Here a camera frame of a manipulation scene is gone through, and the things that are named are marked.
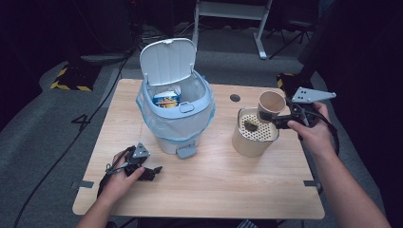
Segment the wooden table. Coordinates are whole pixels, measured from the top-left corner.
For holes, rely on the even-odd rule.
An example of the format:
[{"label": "wooden table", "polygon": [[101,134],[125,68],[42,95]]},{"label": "wooden table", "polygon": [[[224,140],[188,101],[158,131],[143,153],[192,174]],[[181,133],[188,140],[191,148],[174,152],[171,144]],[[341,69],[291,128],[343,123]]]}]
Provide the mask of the wooden table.
[{"label": "wooden table", "polygon": [[[198,153],[186,160],[157,145],[135,100],[141,80],[122,79],[117,86],[98,141],[88,163],[73,212],[83,215],[96,200],[106,164],[130,145],[151,152],[144,166],[163,166],[154,181],[137,181],[112,215],[131,217],[224,219],[322,219],[324,210],[297,133],[280,130],[279,138],[258,158],[246,158],[231,143],[238,111],[257,106],[262,91],[277,88],[211,85],[216,115],[201,134]],[[230,95],[240,95],[240,101]]]}]

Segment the perforated lid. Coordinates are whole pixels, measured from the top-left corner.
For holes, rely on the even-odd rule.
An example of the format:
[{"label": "perforated lid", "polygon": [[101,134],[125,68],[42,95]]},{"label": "perforated lid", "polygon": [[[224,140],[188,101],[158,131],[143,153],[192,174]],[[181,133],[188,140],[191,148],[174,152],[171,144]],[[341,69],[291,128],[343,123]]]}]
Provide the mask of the perforated lid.
[{"label": "perforated lid", "polygon": [[185,38],[168,39],[145,47],[140,55],[144,79],[151,86],[176,83],[192,75],[196,47]]}]

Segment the person's left arm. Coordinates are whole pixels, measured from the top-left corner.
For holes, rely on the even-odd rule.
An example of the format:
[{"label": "person's left arm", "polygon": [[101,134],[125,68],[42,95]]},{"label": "person's left arm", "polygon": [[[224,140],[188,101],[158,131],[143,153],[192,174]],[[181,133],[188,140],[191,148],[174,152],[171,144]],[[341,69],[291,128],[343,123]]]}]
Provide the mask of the person's left arm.
[{"label": "person's left arm", "polygon": [[[114,157],[114,162],[119,158],[119,155],[120,153]],[[120,160],[117,166],[119,167],[123,163],[124,160]],[[131,185],[142,175],[143,171],[144,168],[141,167],[130,176],[127,176],[125,172],[112,175],[99,198],[95,200],[86,214],[81,218],[76,228],[106,227],[113,206],[127,193]]]}]

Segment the chair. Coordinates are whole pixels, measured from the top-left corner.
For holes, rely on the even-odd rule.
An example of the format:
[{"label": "chair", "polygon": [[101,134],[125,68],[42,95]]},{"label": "chair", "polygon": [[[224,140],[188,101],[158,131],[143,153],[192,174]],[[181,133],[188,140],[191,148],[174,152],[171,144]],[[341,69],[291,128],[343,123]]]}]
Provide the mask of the chair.
[{"label": "chair", "polygon": [[[283,19],[281,23],[281,35],[282,30],[286,29],[289,31],[299,31],[298,35],[291,39],[288,43],[284,44],[279,50],[272,54],[269,59],[273,59],[282,50],[287,48],[291,43],[293,43],[297,38],[300,38],[299,43],[302,43],[303,37],[306,35],[308,40],[310,37],[308,32],[315,31],[319,19],[318,19],[318,1],[303,1],[301,3],[290,3],[283,6],[282,13]],[[276,30],[272,30],[266,39],[268,39]]]}]

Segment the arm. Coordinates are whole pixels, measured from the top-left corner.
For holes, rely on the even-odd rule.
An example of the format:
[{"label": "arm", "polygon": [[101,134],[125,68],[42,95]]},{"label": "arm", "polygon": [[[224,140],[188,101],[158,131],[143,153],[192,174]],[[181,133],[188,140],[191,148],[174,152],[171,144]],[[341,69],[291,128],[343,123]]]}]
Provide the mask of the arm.
[{"label": "arm", "polygon": [[[315,103],[315,108],[329,120],[325,104]],[[376,204],[337,157],[326,123],[319,121],[312,128],[294,121],[290,121],[288,125],[303,138],[303,142],[311,152],[323,190],[335,213],[338,225],[340,227],[390,227]]]},{"label": "arm", "polygon": [[[123,160],[118,162],[118,167],[124,163]],[[106,227],[110,213],[115,203],[126,194],[131,185],[142,175],[144,168],[138,168],[129,177],[125,172],[119,172],[110,177],[109,182],[105,186],[102,194],[95,200],[86,214],[81,218],[76,228],[81,227]]]}]

